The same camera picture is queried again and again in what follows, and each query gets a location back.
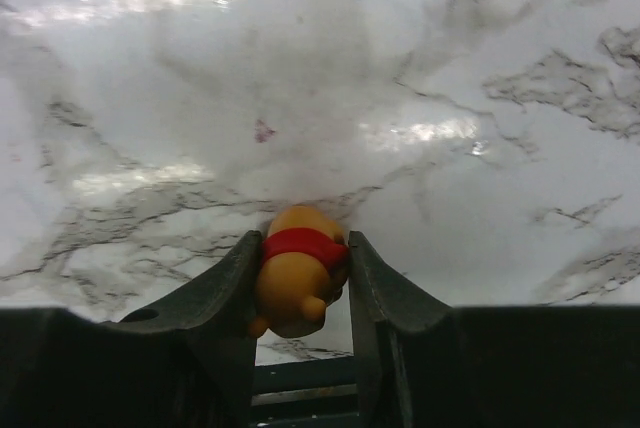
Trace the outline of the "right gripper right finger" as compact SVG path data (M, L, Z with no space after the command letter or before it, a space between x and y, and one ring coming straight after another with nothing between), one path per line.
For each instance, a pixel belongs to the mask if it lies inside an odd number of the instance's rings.
M366 427L635 427L635 306L451 307L349 238Z

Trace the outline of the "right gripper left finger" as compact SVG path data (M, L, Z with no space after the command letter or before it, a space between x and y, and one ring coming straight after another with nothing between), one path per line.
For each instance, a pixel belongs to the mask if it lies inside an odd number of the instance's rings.
M256 343L247 334L262 238L119 322L64 308L1 313L5 427L245 427Z

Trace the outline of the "orange duck toy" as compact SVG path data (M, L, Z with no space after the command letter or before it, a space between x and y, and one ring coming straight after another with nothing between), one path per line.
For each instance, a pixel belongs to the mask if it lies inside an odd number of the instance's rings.
M248 334L258 339L271 331L291 339L322 329L349 276L341 226L314 207L295 205L273 219L261 250Z

